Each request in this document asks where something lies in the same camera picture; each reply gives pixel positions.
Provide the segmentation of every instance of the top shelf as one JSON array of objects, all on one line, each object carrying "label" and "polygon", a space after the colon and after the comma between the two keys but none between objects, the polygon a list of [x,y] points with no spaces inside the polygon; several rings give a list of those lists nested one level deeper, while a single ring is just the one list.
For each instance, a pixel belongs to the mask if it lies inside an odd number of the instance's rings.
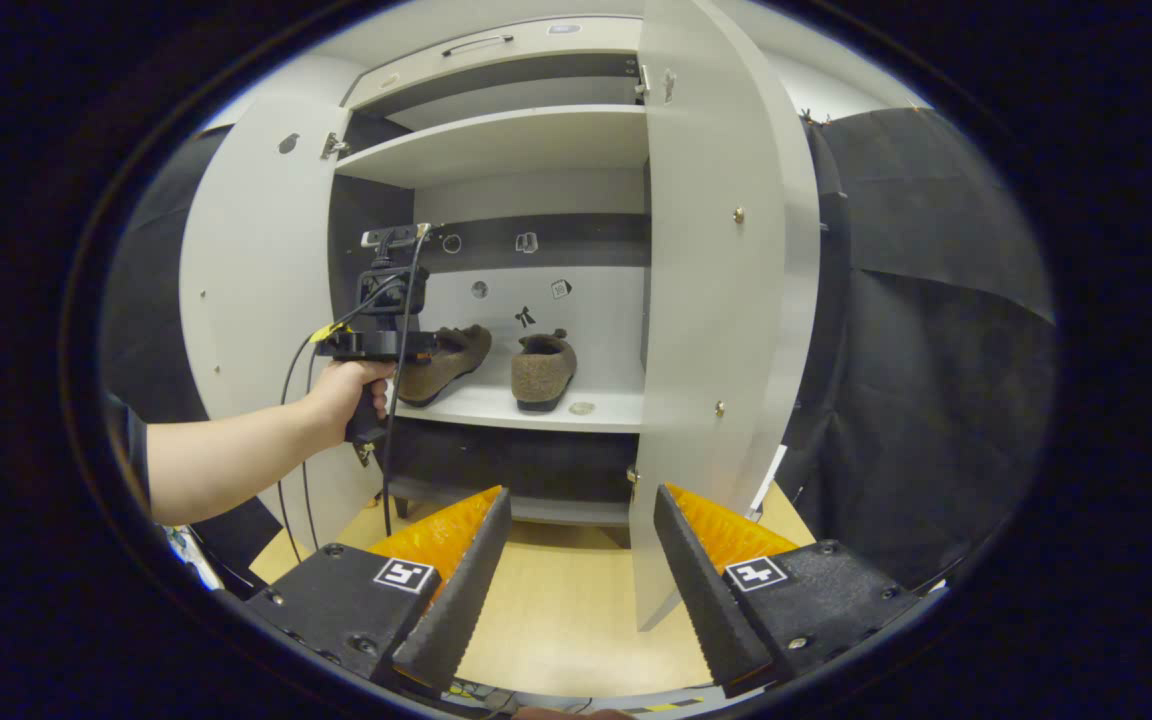
[{"label": "top shelf", "polygon": [[646,159],[643,106],[561,105],[422,129],[348,156],[338,174],[423,188],[543,170],[641,168]]}]

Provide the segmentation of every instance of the black sleeve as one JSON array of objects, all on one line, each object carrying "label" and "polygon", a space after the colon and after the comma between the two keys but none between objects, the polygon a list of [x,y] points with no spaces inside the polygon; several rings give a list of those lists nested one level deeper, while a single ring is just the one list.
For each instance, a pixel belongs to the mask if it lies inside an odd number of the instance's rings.
[{"label": "black sleeve", "polygon": [[109,427],[114,432],[114,441],[122,445],[127,458],[131,461],[136,478],[129,478],[141,486],[145,497],[146,511],[150,502],[150,467],[147,465],[147,446],[145,420],[135,414],[131,407],[113,395],[106,395],[106,411],[109,414]]}]

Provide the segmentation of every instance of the wooden floor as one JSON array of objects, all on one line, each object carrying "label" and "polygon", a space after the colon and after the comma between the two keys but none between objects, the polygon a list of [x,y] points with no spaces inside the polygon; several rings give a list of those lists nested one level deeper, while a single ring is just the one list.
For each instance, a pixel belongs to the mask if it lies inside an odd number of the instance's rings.
[{"label": "wooden floor", "polygon": [[[412,503],[408,520],[438,507]],[[814,541],[803,520],[772,484],[759,524],[798,544]],[[494,687],[553,696],[627,696],[708,684],[700,646],[679,602],[650,632],[637,632],[634,568],[600,528],[515,523],[500,555],[479,624],[457,676]],[[338,541],[365,548],[385,537],[380,507],[361,511]],[[273,582],[291,569],[280,532],[251,569]]]}]

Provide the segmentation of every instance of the brown shoe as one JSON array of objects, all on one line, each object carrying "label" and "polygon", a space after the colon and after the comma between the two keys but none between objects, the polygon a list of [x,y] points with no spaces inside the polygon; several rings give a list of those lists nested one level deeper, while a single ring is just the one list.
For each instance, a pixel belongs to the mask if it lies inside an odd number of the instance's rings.
[{"label": "brown shoe", "polygon": [[454,379],[472,373],[492,350],[492,333],[480,325],[468,329],[440,328],[438,348],[427,365],[406,365],[397,379],[397,397],[408,406],[425,407]]},{"label": "brown shoe", "polygon": [[518,410],[548,411],[558,407],[576,374],[576,351],[563,342],[567,331],[521,338],[522,354],[513,356],[513,396]]}]

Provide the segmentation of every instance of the open cabinet door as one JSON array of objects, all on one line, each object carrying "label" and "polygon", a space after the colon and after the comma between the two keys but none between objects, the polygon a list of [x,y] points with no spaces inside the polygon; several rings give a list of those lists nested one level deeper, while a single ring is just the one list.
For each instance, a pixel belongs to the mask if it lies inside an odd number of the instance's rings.
[{"label": "open cabinet door", "polygon": [[745,514],[799,388],[819,272],[812,158],[761,51],[710,0],[646,0],[652,285],[630,507],[637,621],[679,594],[662,482]]},{"label": "open cabinet door", "polygon": [[[212,419],[278,406],[297,346],[333,320],[326,252],[338,157],[321,156],[328,132],[342,136],[347,120],[329,103],[256,101],[198,184],[180,248],[180,325]],[[291,374],[288,401],[305,393],[311,351]],[[314,455],[308,473],[319,543],[332,541],[380,484],[347,445]],[[312,548],[301,470],[287,480],[293,536]],[[276,488],[260,499],[282,518]]]}]

